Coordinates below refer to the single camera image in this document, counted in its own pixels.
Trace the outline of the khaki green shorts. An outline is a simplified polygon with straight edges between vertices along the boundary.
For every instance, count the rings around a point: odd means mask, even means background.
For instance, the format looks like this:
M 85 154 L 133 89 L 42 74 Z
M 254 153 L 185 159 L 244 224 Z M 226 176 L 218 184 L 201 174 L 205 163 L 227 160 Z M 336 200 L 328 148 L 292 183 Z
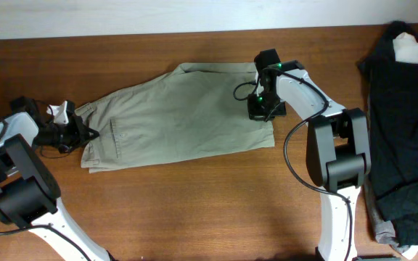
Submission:
M 247 63 L 183 63 L 75 112 L 99 137 L 81 167 L 90 173 L 160 165 L 274 146 L 270 122 L 250 120 L 234 88 L 254 79 Z

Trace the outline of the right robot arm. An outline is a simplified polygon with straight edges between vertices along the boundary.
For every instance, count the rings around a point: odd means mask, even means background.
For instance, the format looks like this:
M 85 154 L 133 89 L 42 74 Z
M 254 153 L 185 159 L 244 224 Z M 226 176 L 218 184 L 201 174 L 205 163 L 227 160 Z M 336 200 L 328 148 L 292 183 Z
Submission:
M 283 62 L 275 49 L 254 59 L 255 88 L 247 95 L 251 120 L 268 122 L 284 116 L 291 106 L 301 121 L 287 134 L 306 126 L 306 168 L 321 200 L 319 260 L 357 260 L 354 244 L 356 201 L 371 169 L 369 137 L 364 112 L 347 109 L 328 97 L 297 60 Z

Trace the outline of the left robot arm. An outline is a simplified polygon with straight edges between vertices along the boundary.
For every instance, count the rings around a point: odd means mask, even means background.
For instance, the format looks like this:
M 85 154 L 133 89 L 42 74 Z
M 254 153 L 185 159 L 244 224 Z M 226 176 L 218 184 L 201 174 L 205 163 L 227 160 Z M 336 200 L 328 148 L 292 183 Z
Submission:
M 47 146 L 69 154 L 99 134 L 83 124 L 72 101 L 45 111 L 39 103 L 21 96 L 0 118 L 0 222 L 16 225 L 5 235 L 31 232 L 64 260 L 113 260 L 70 216 L 58 182 L 39 158 Z

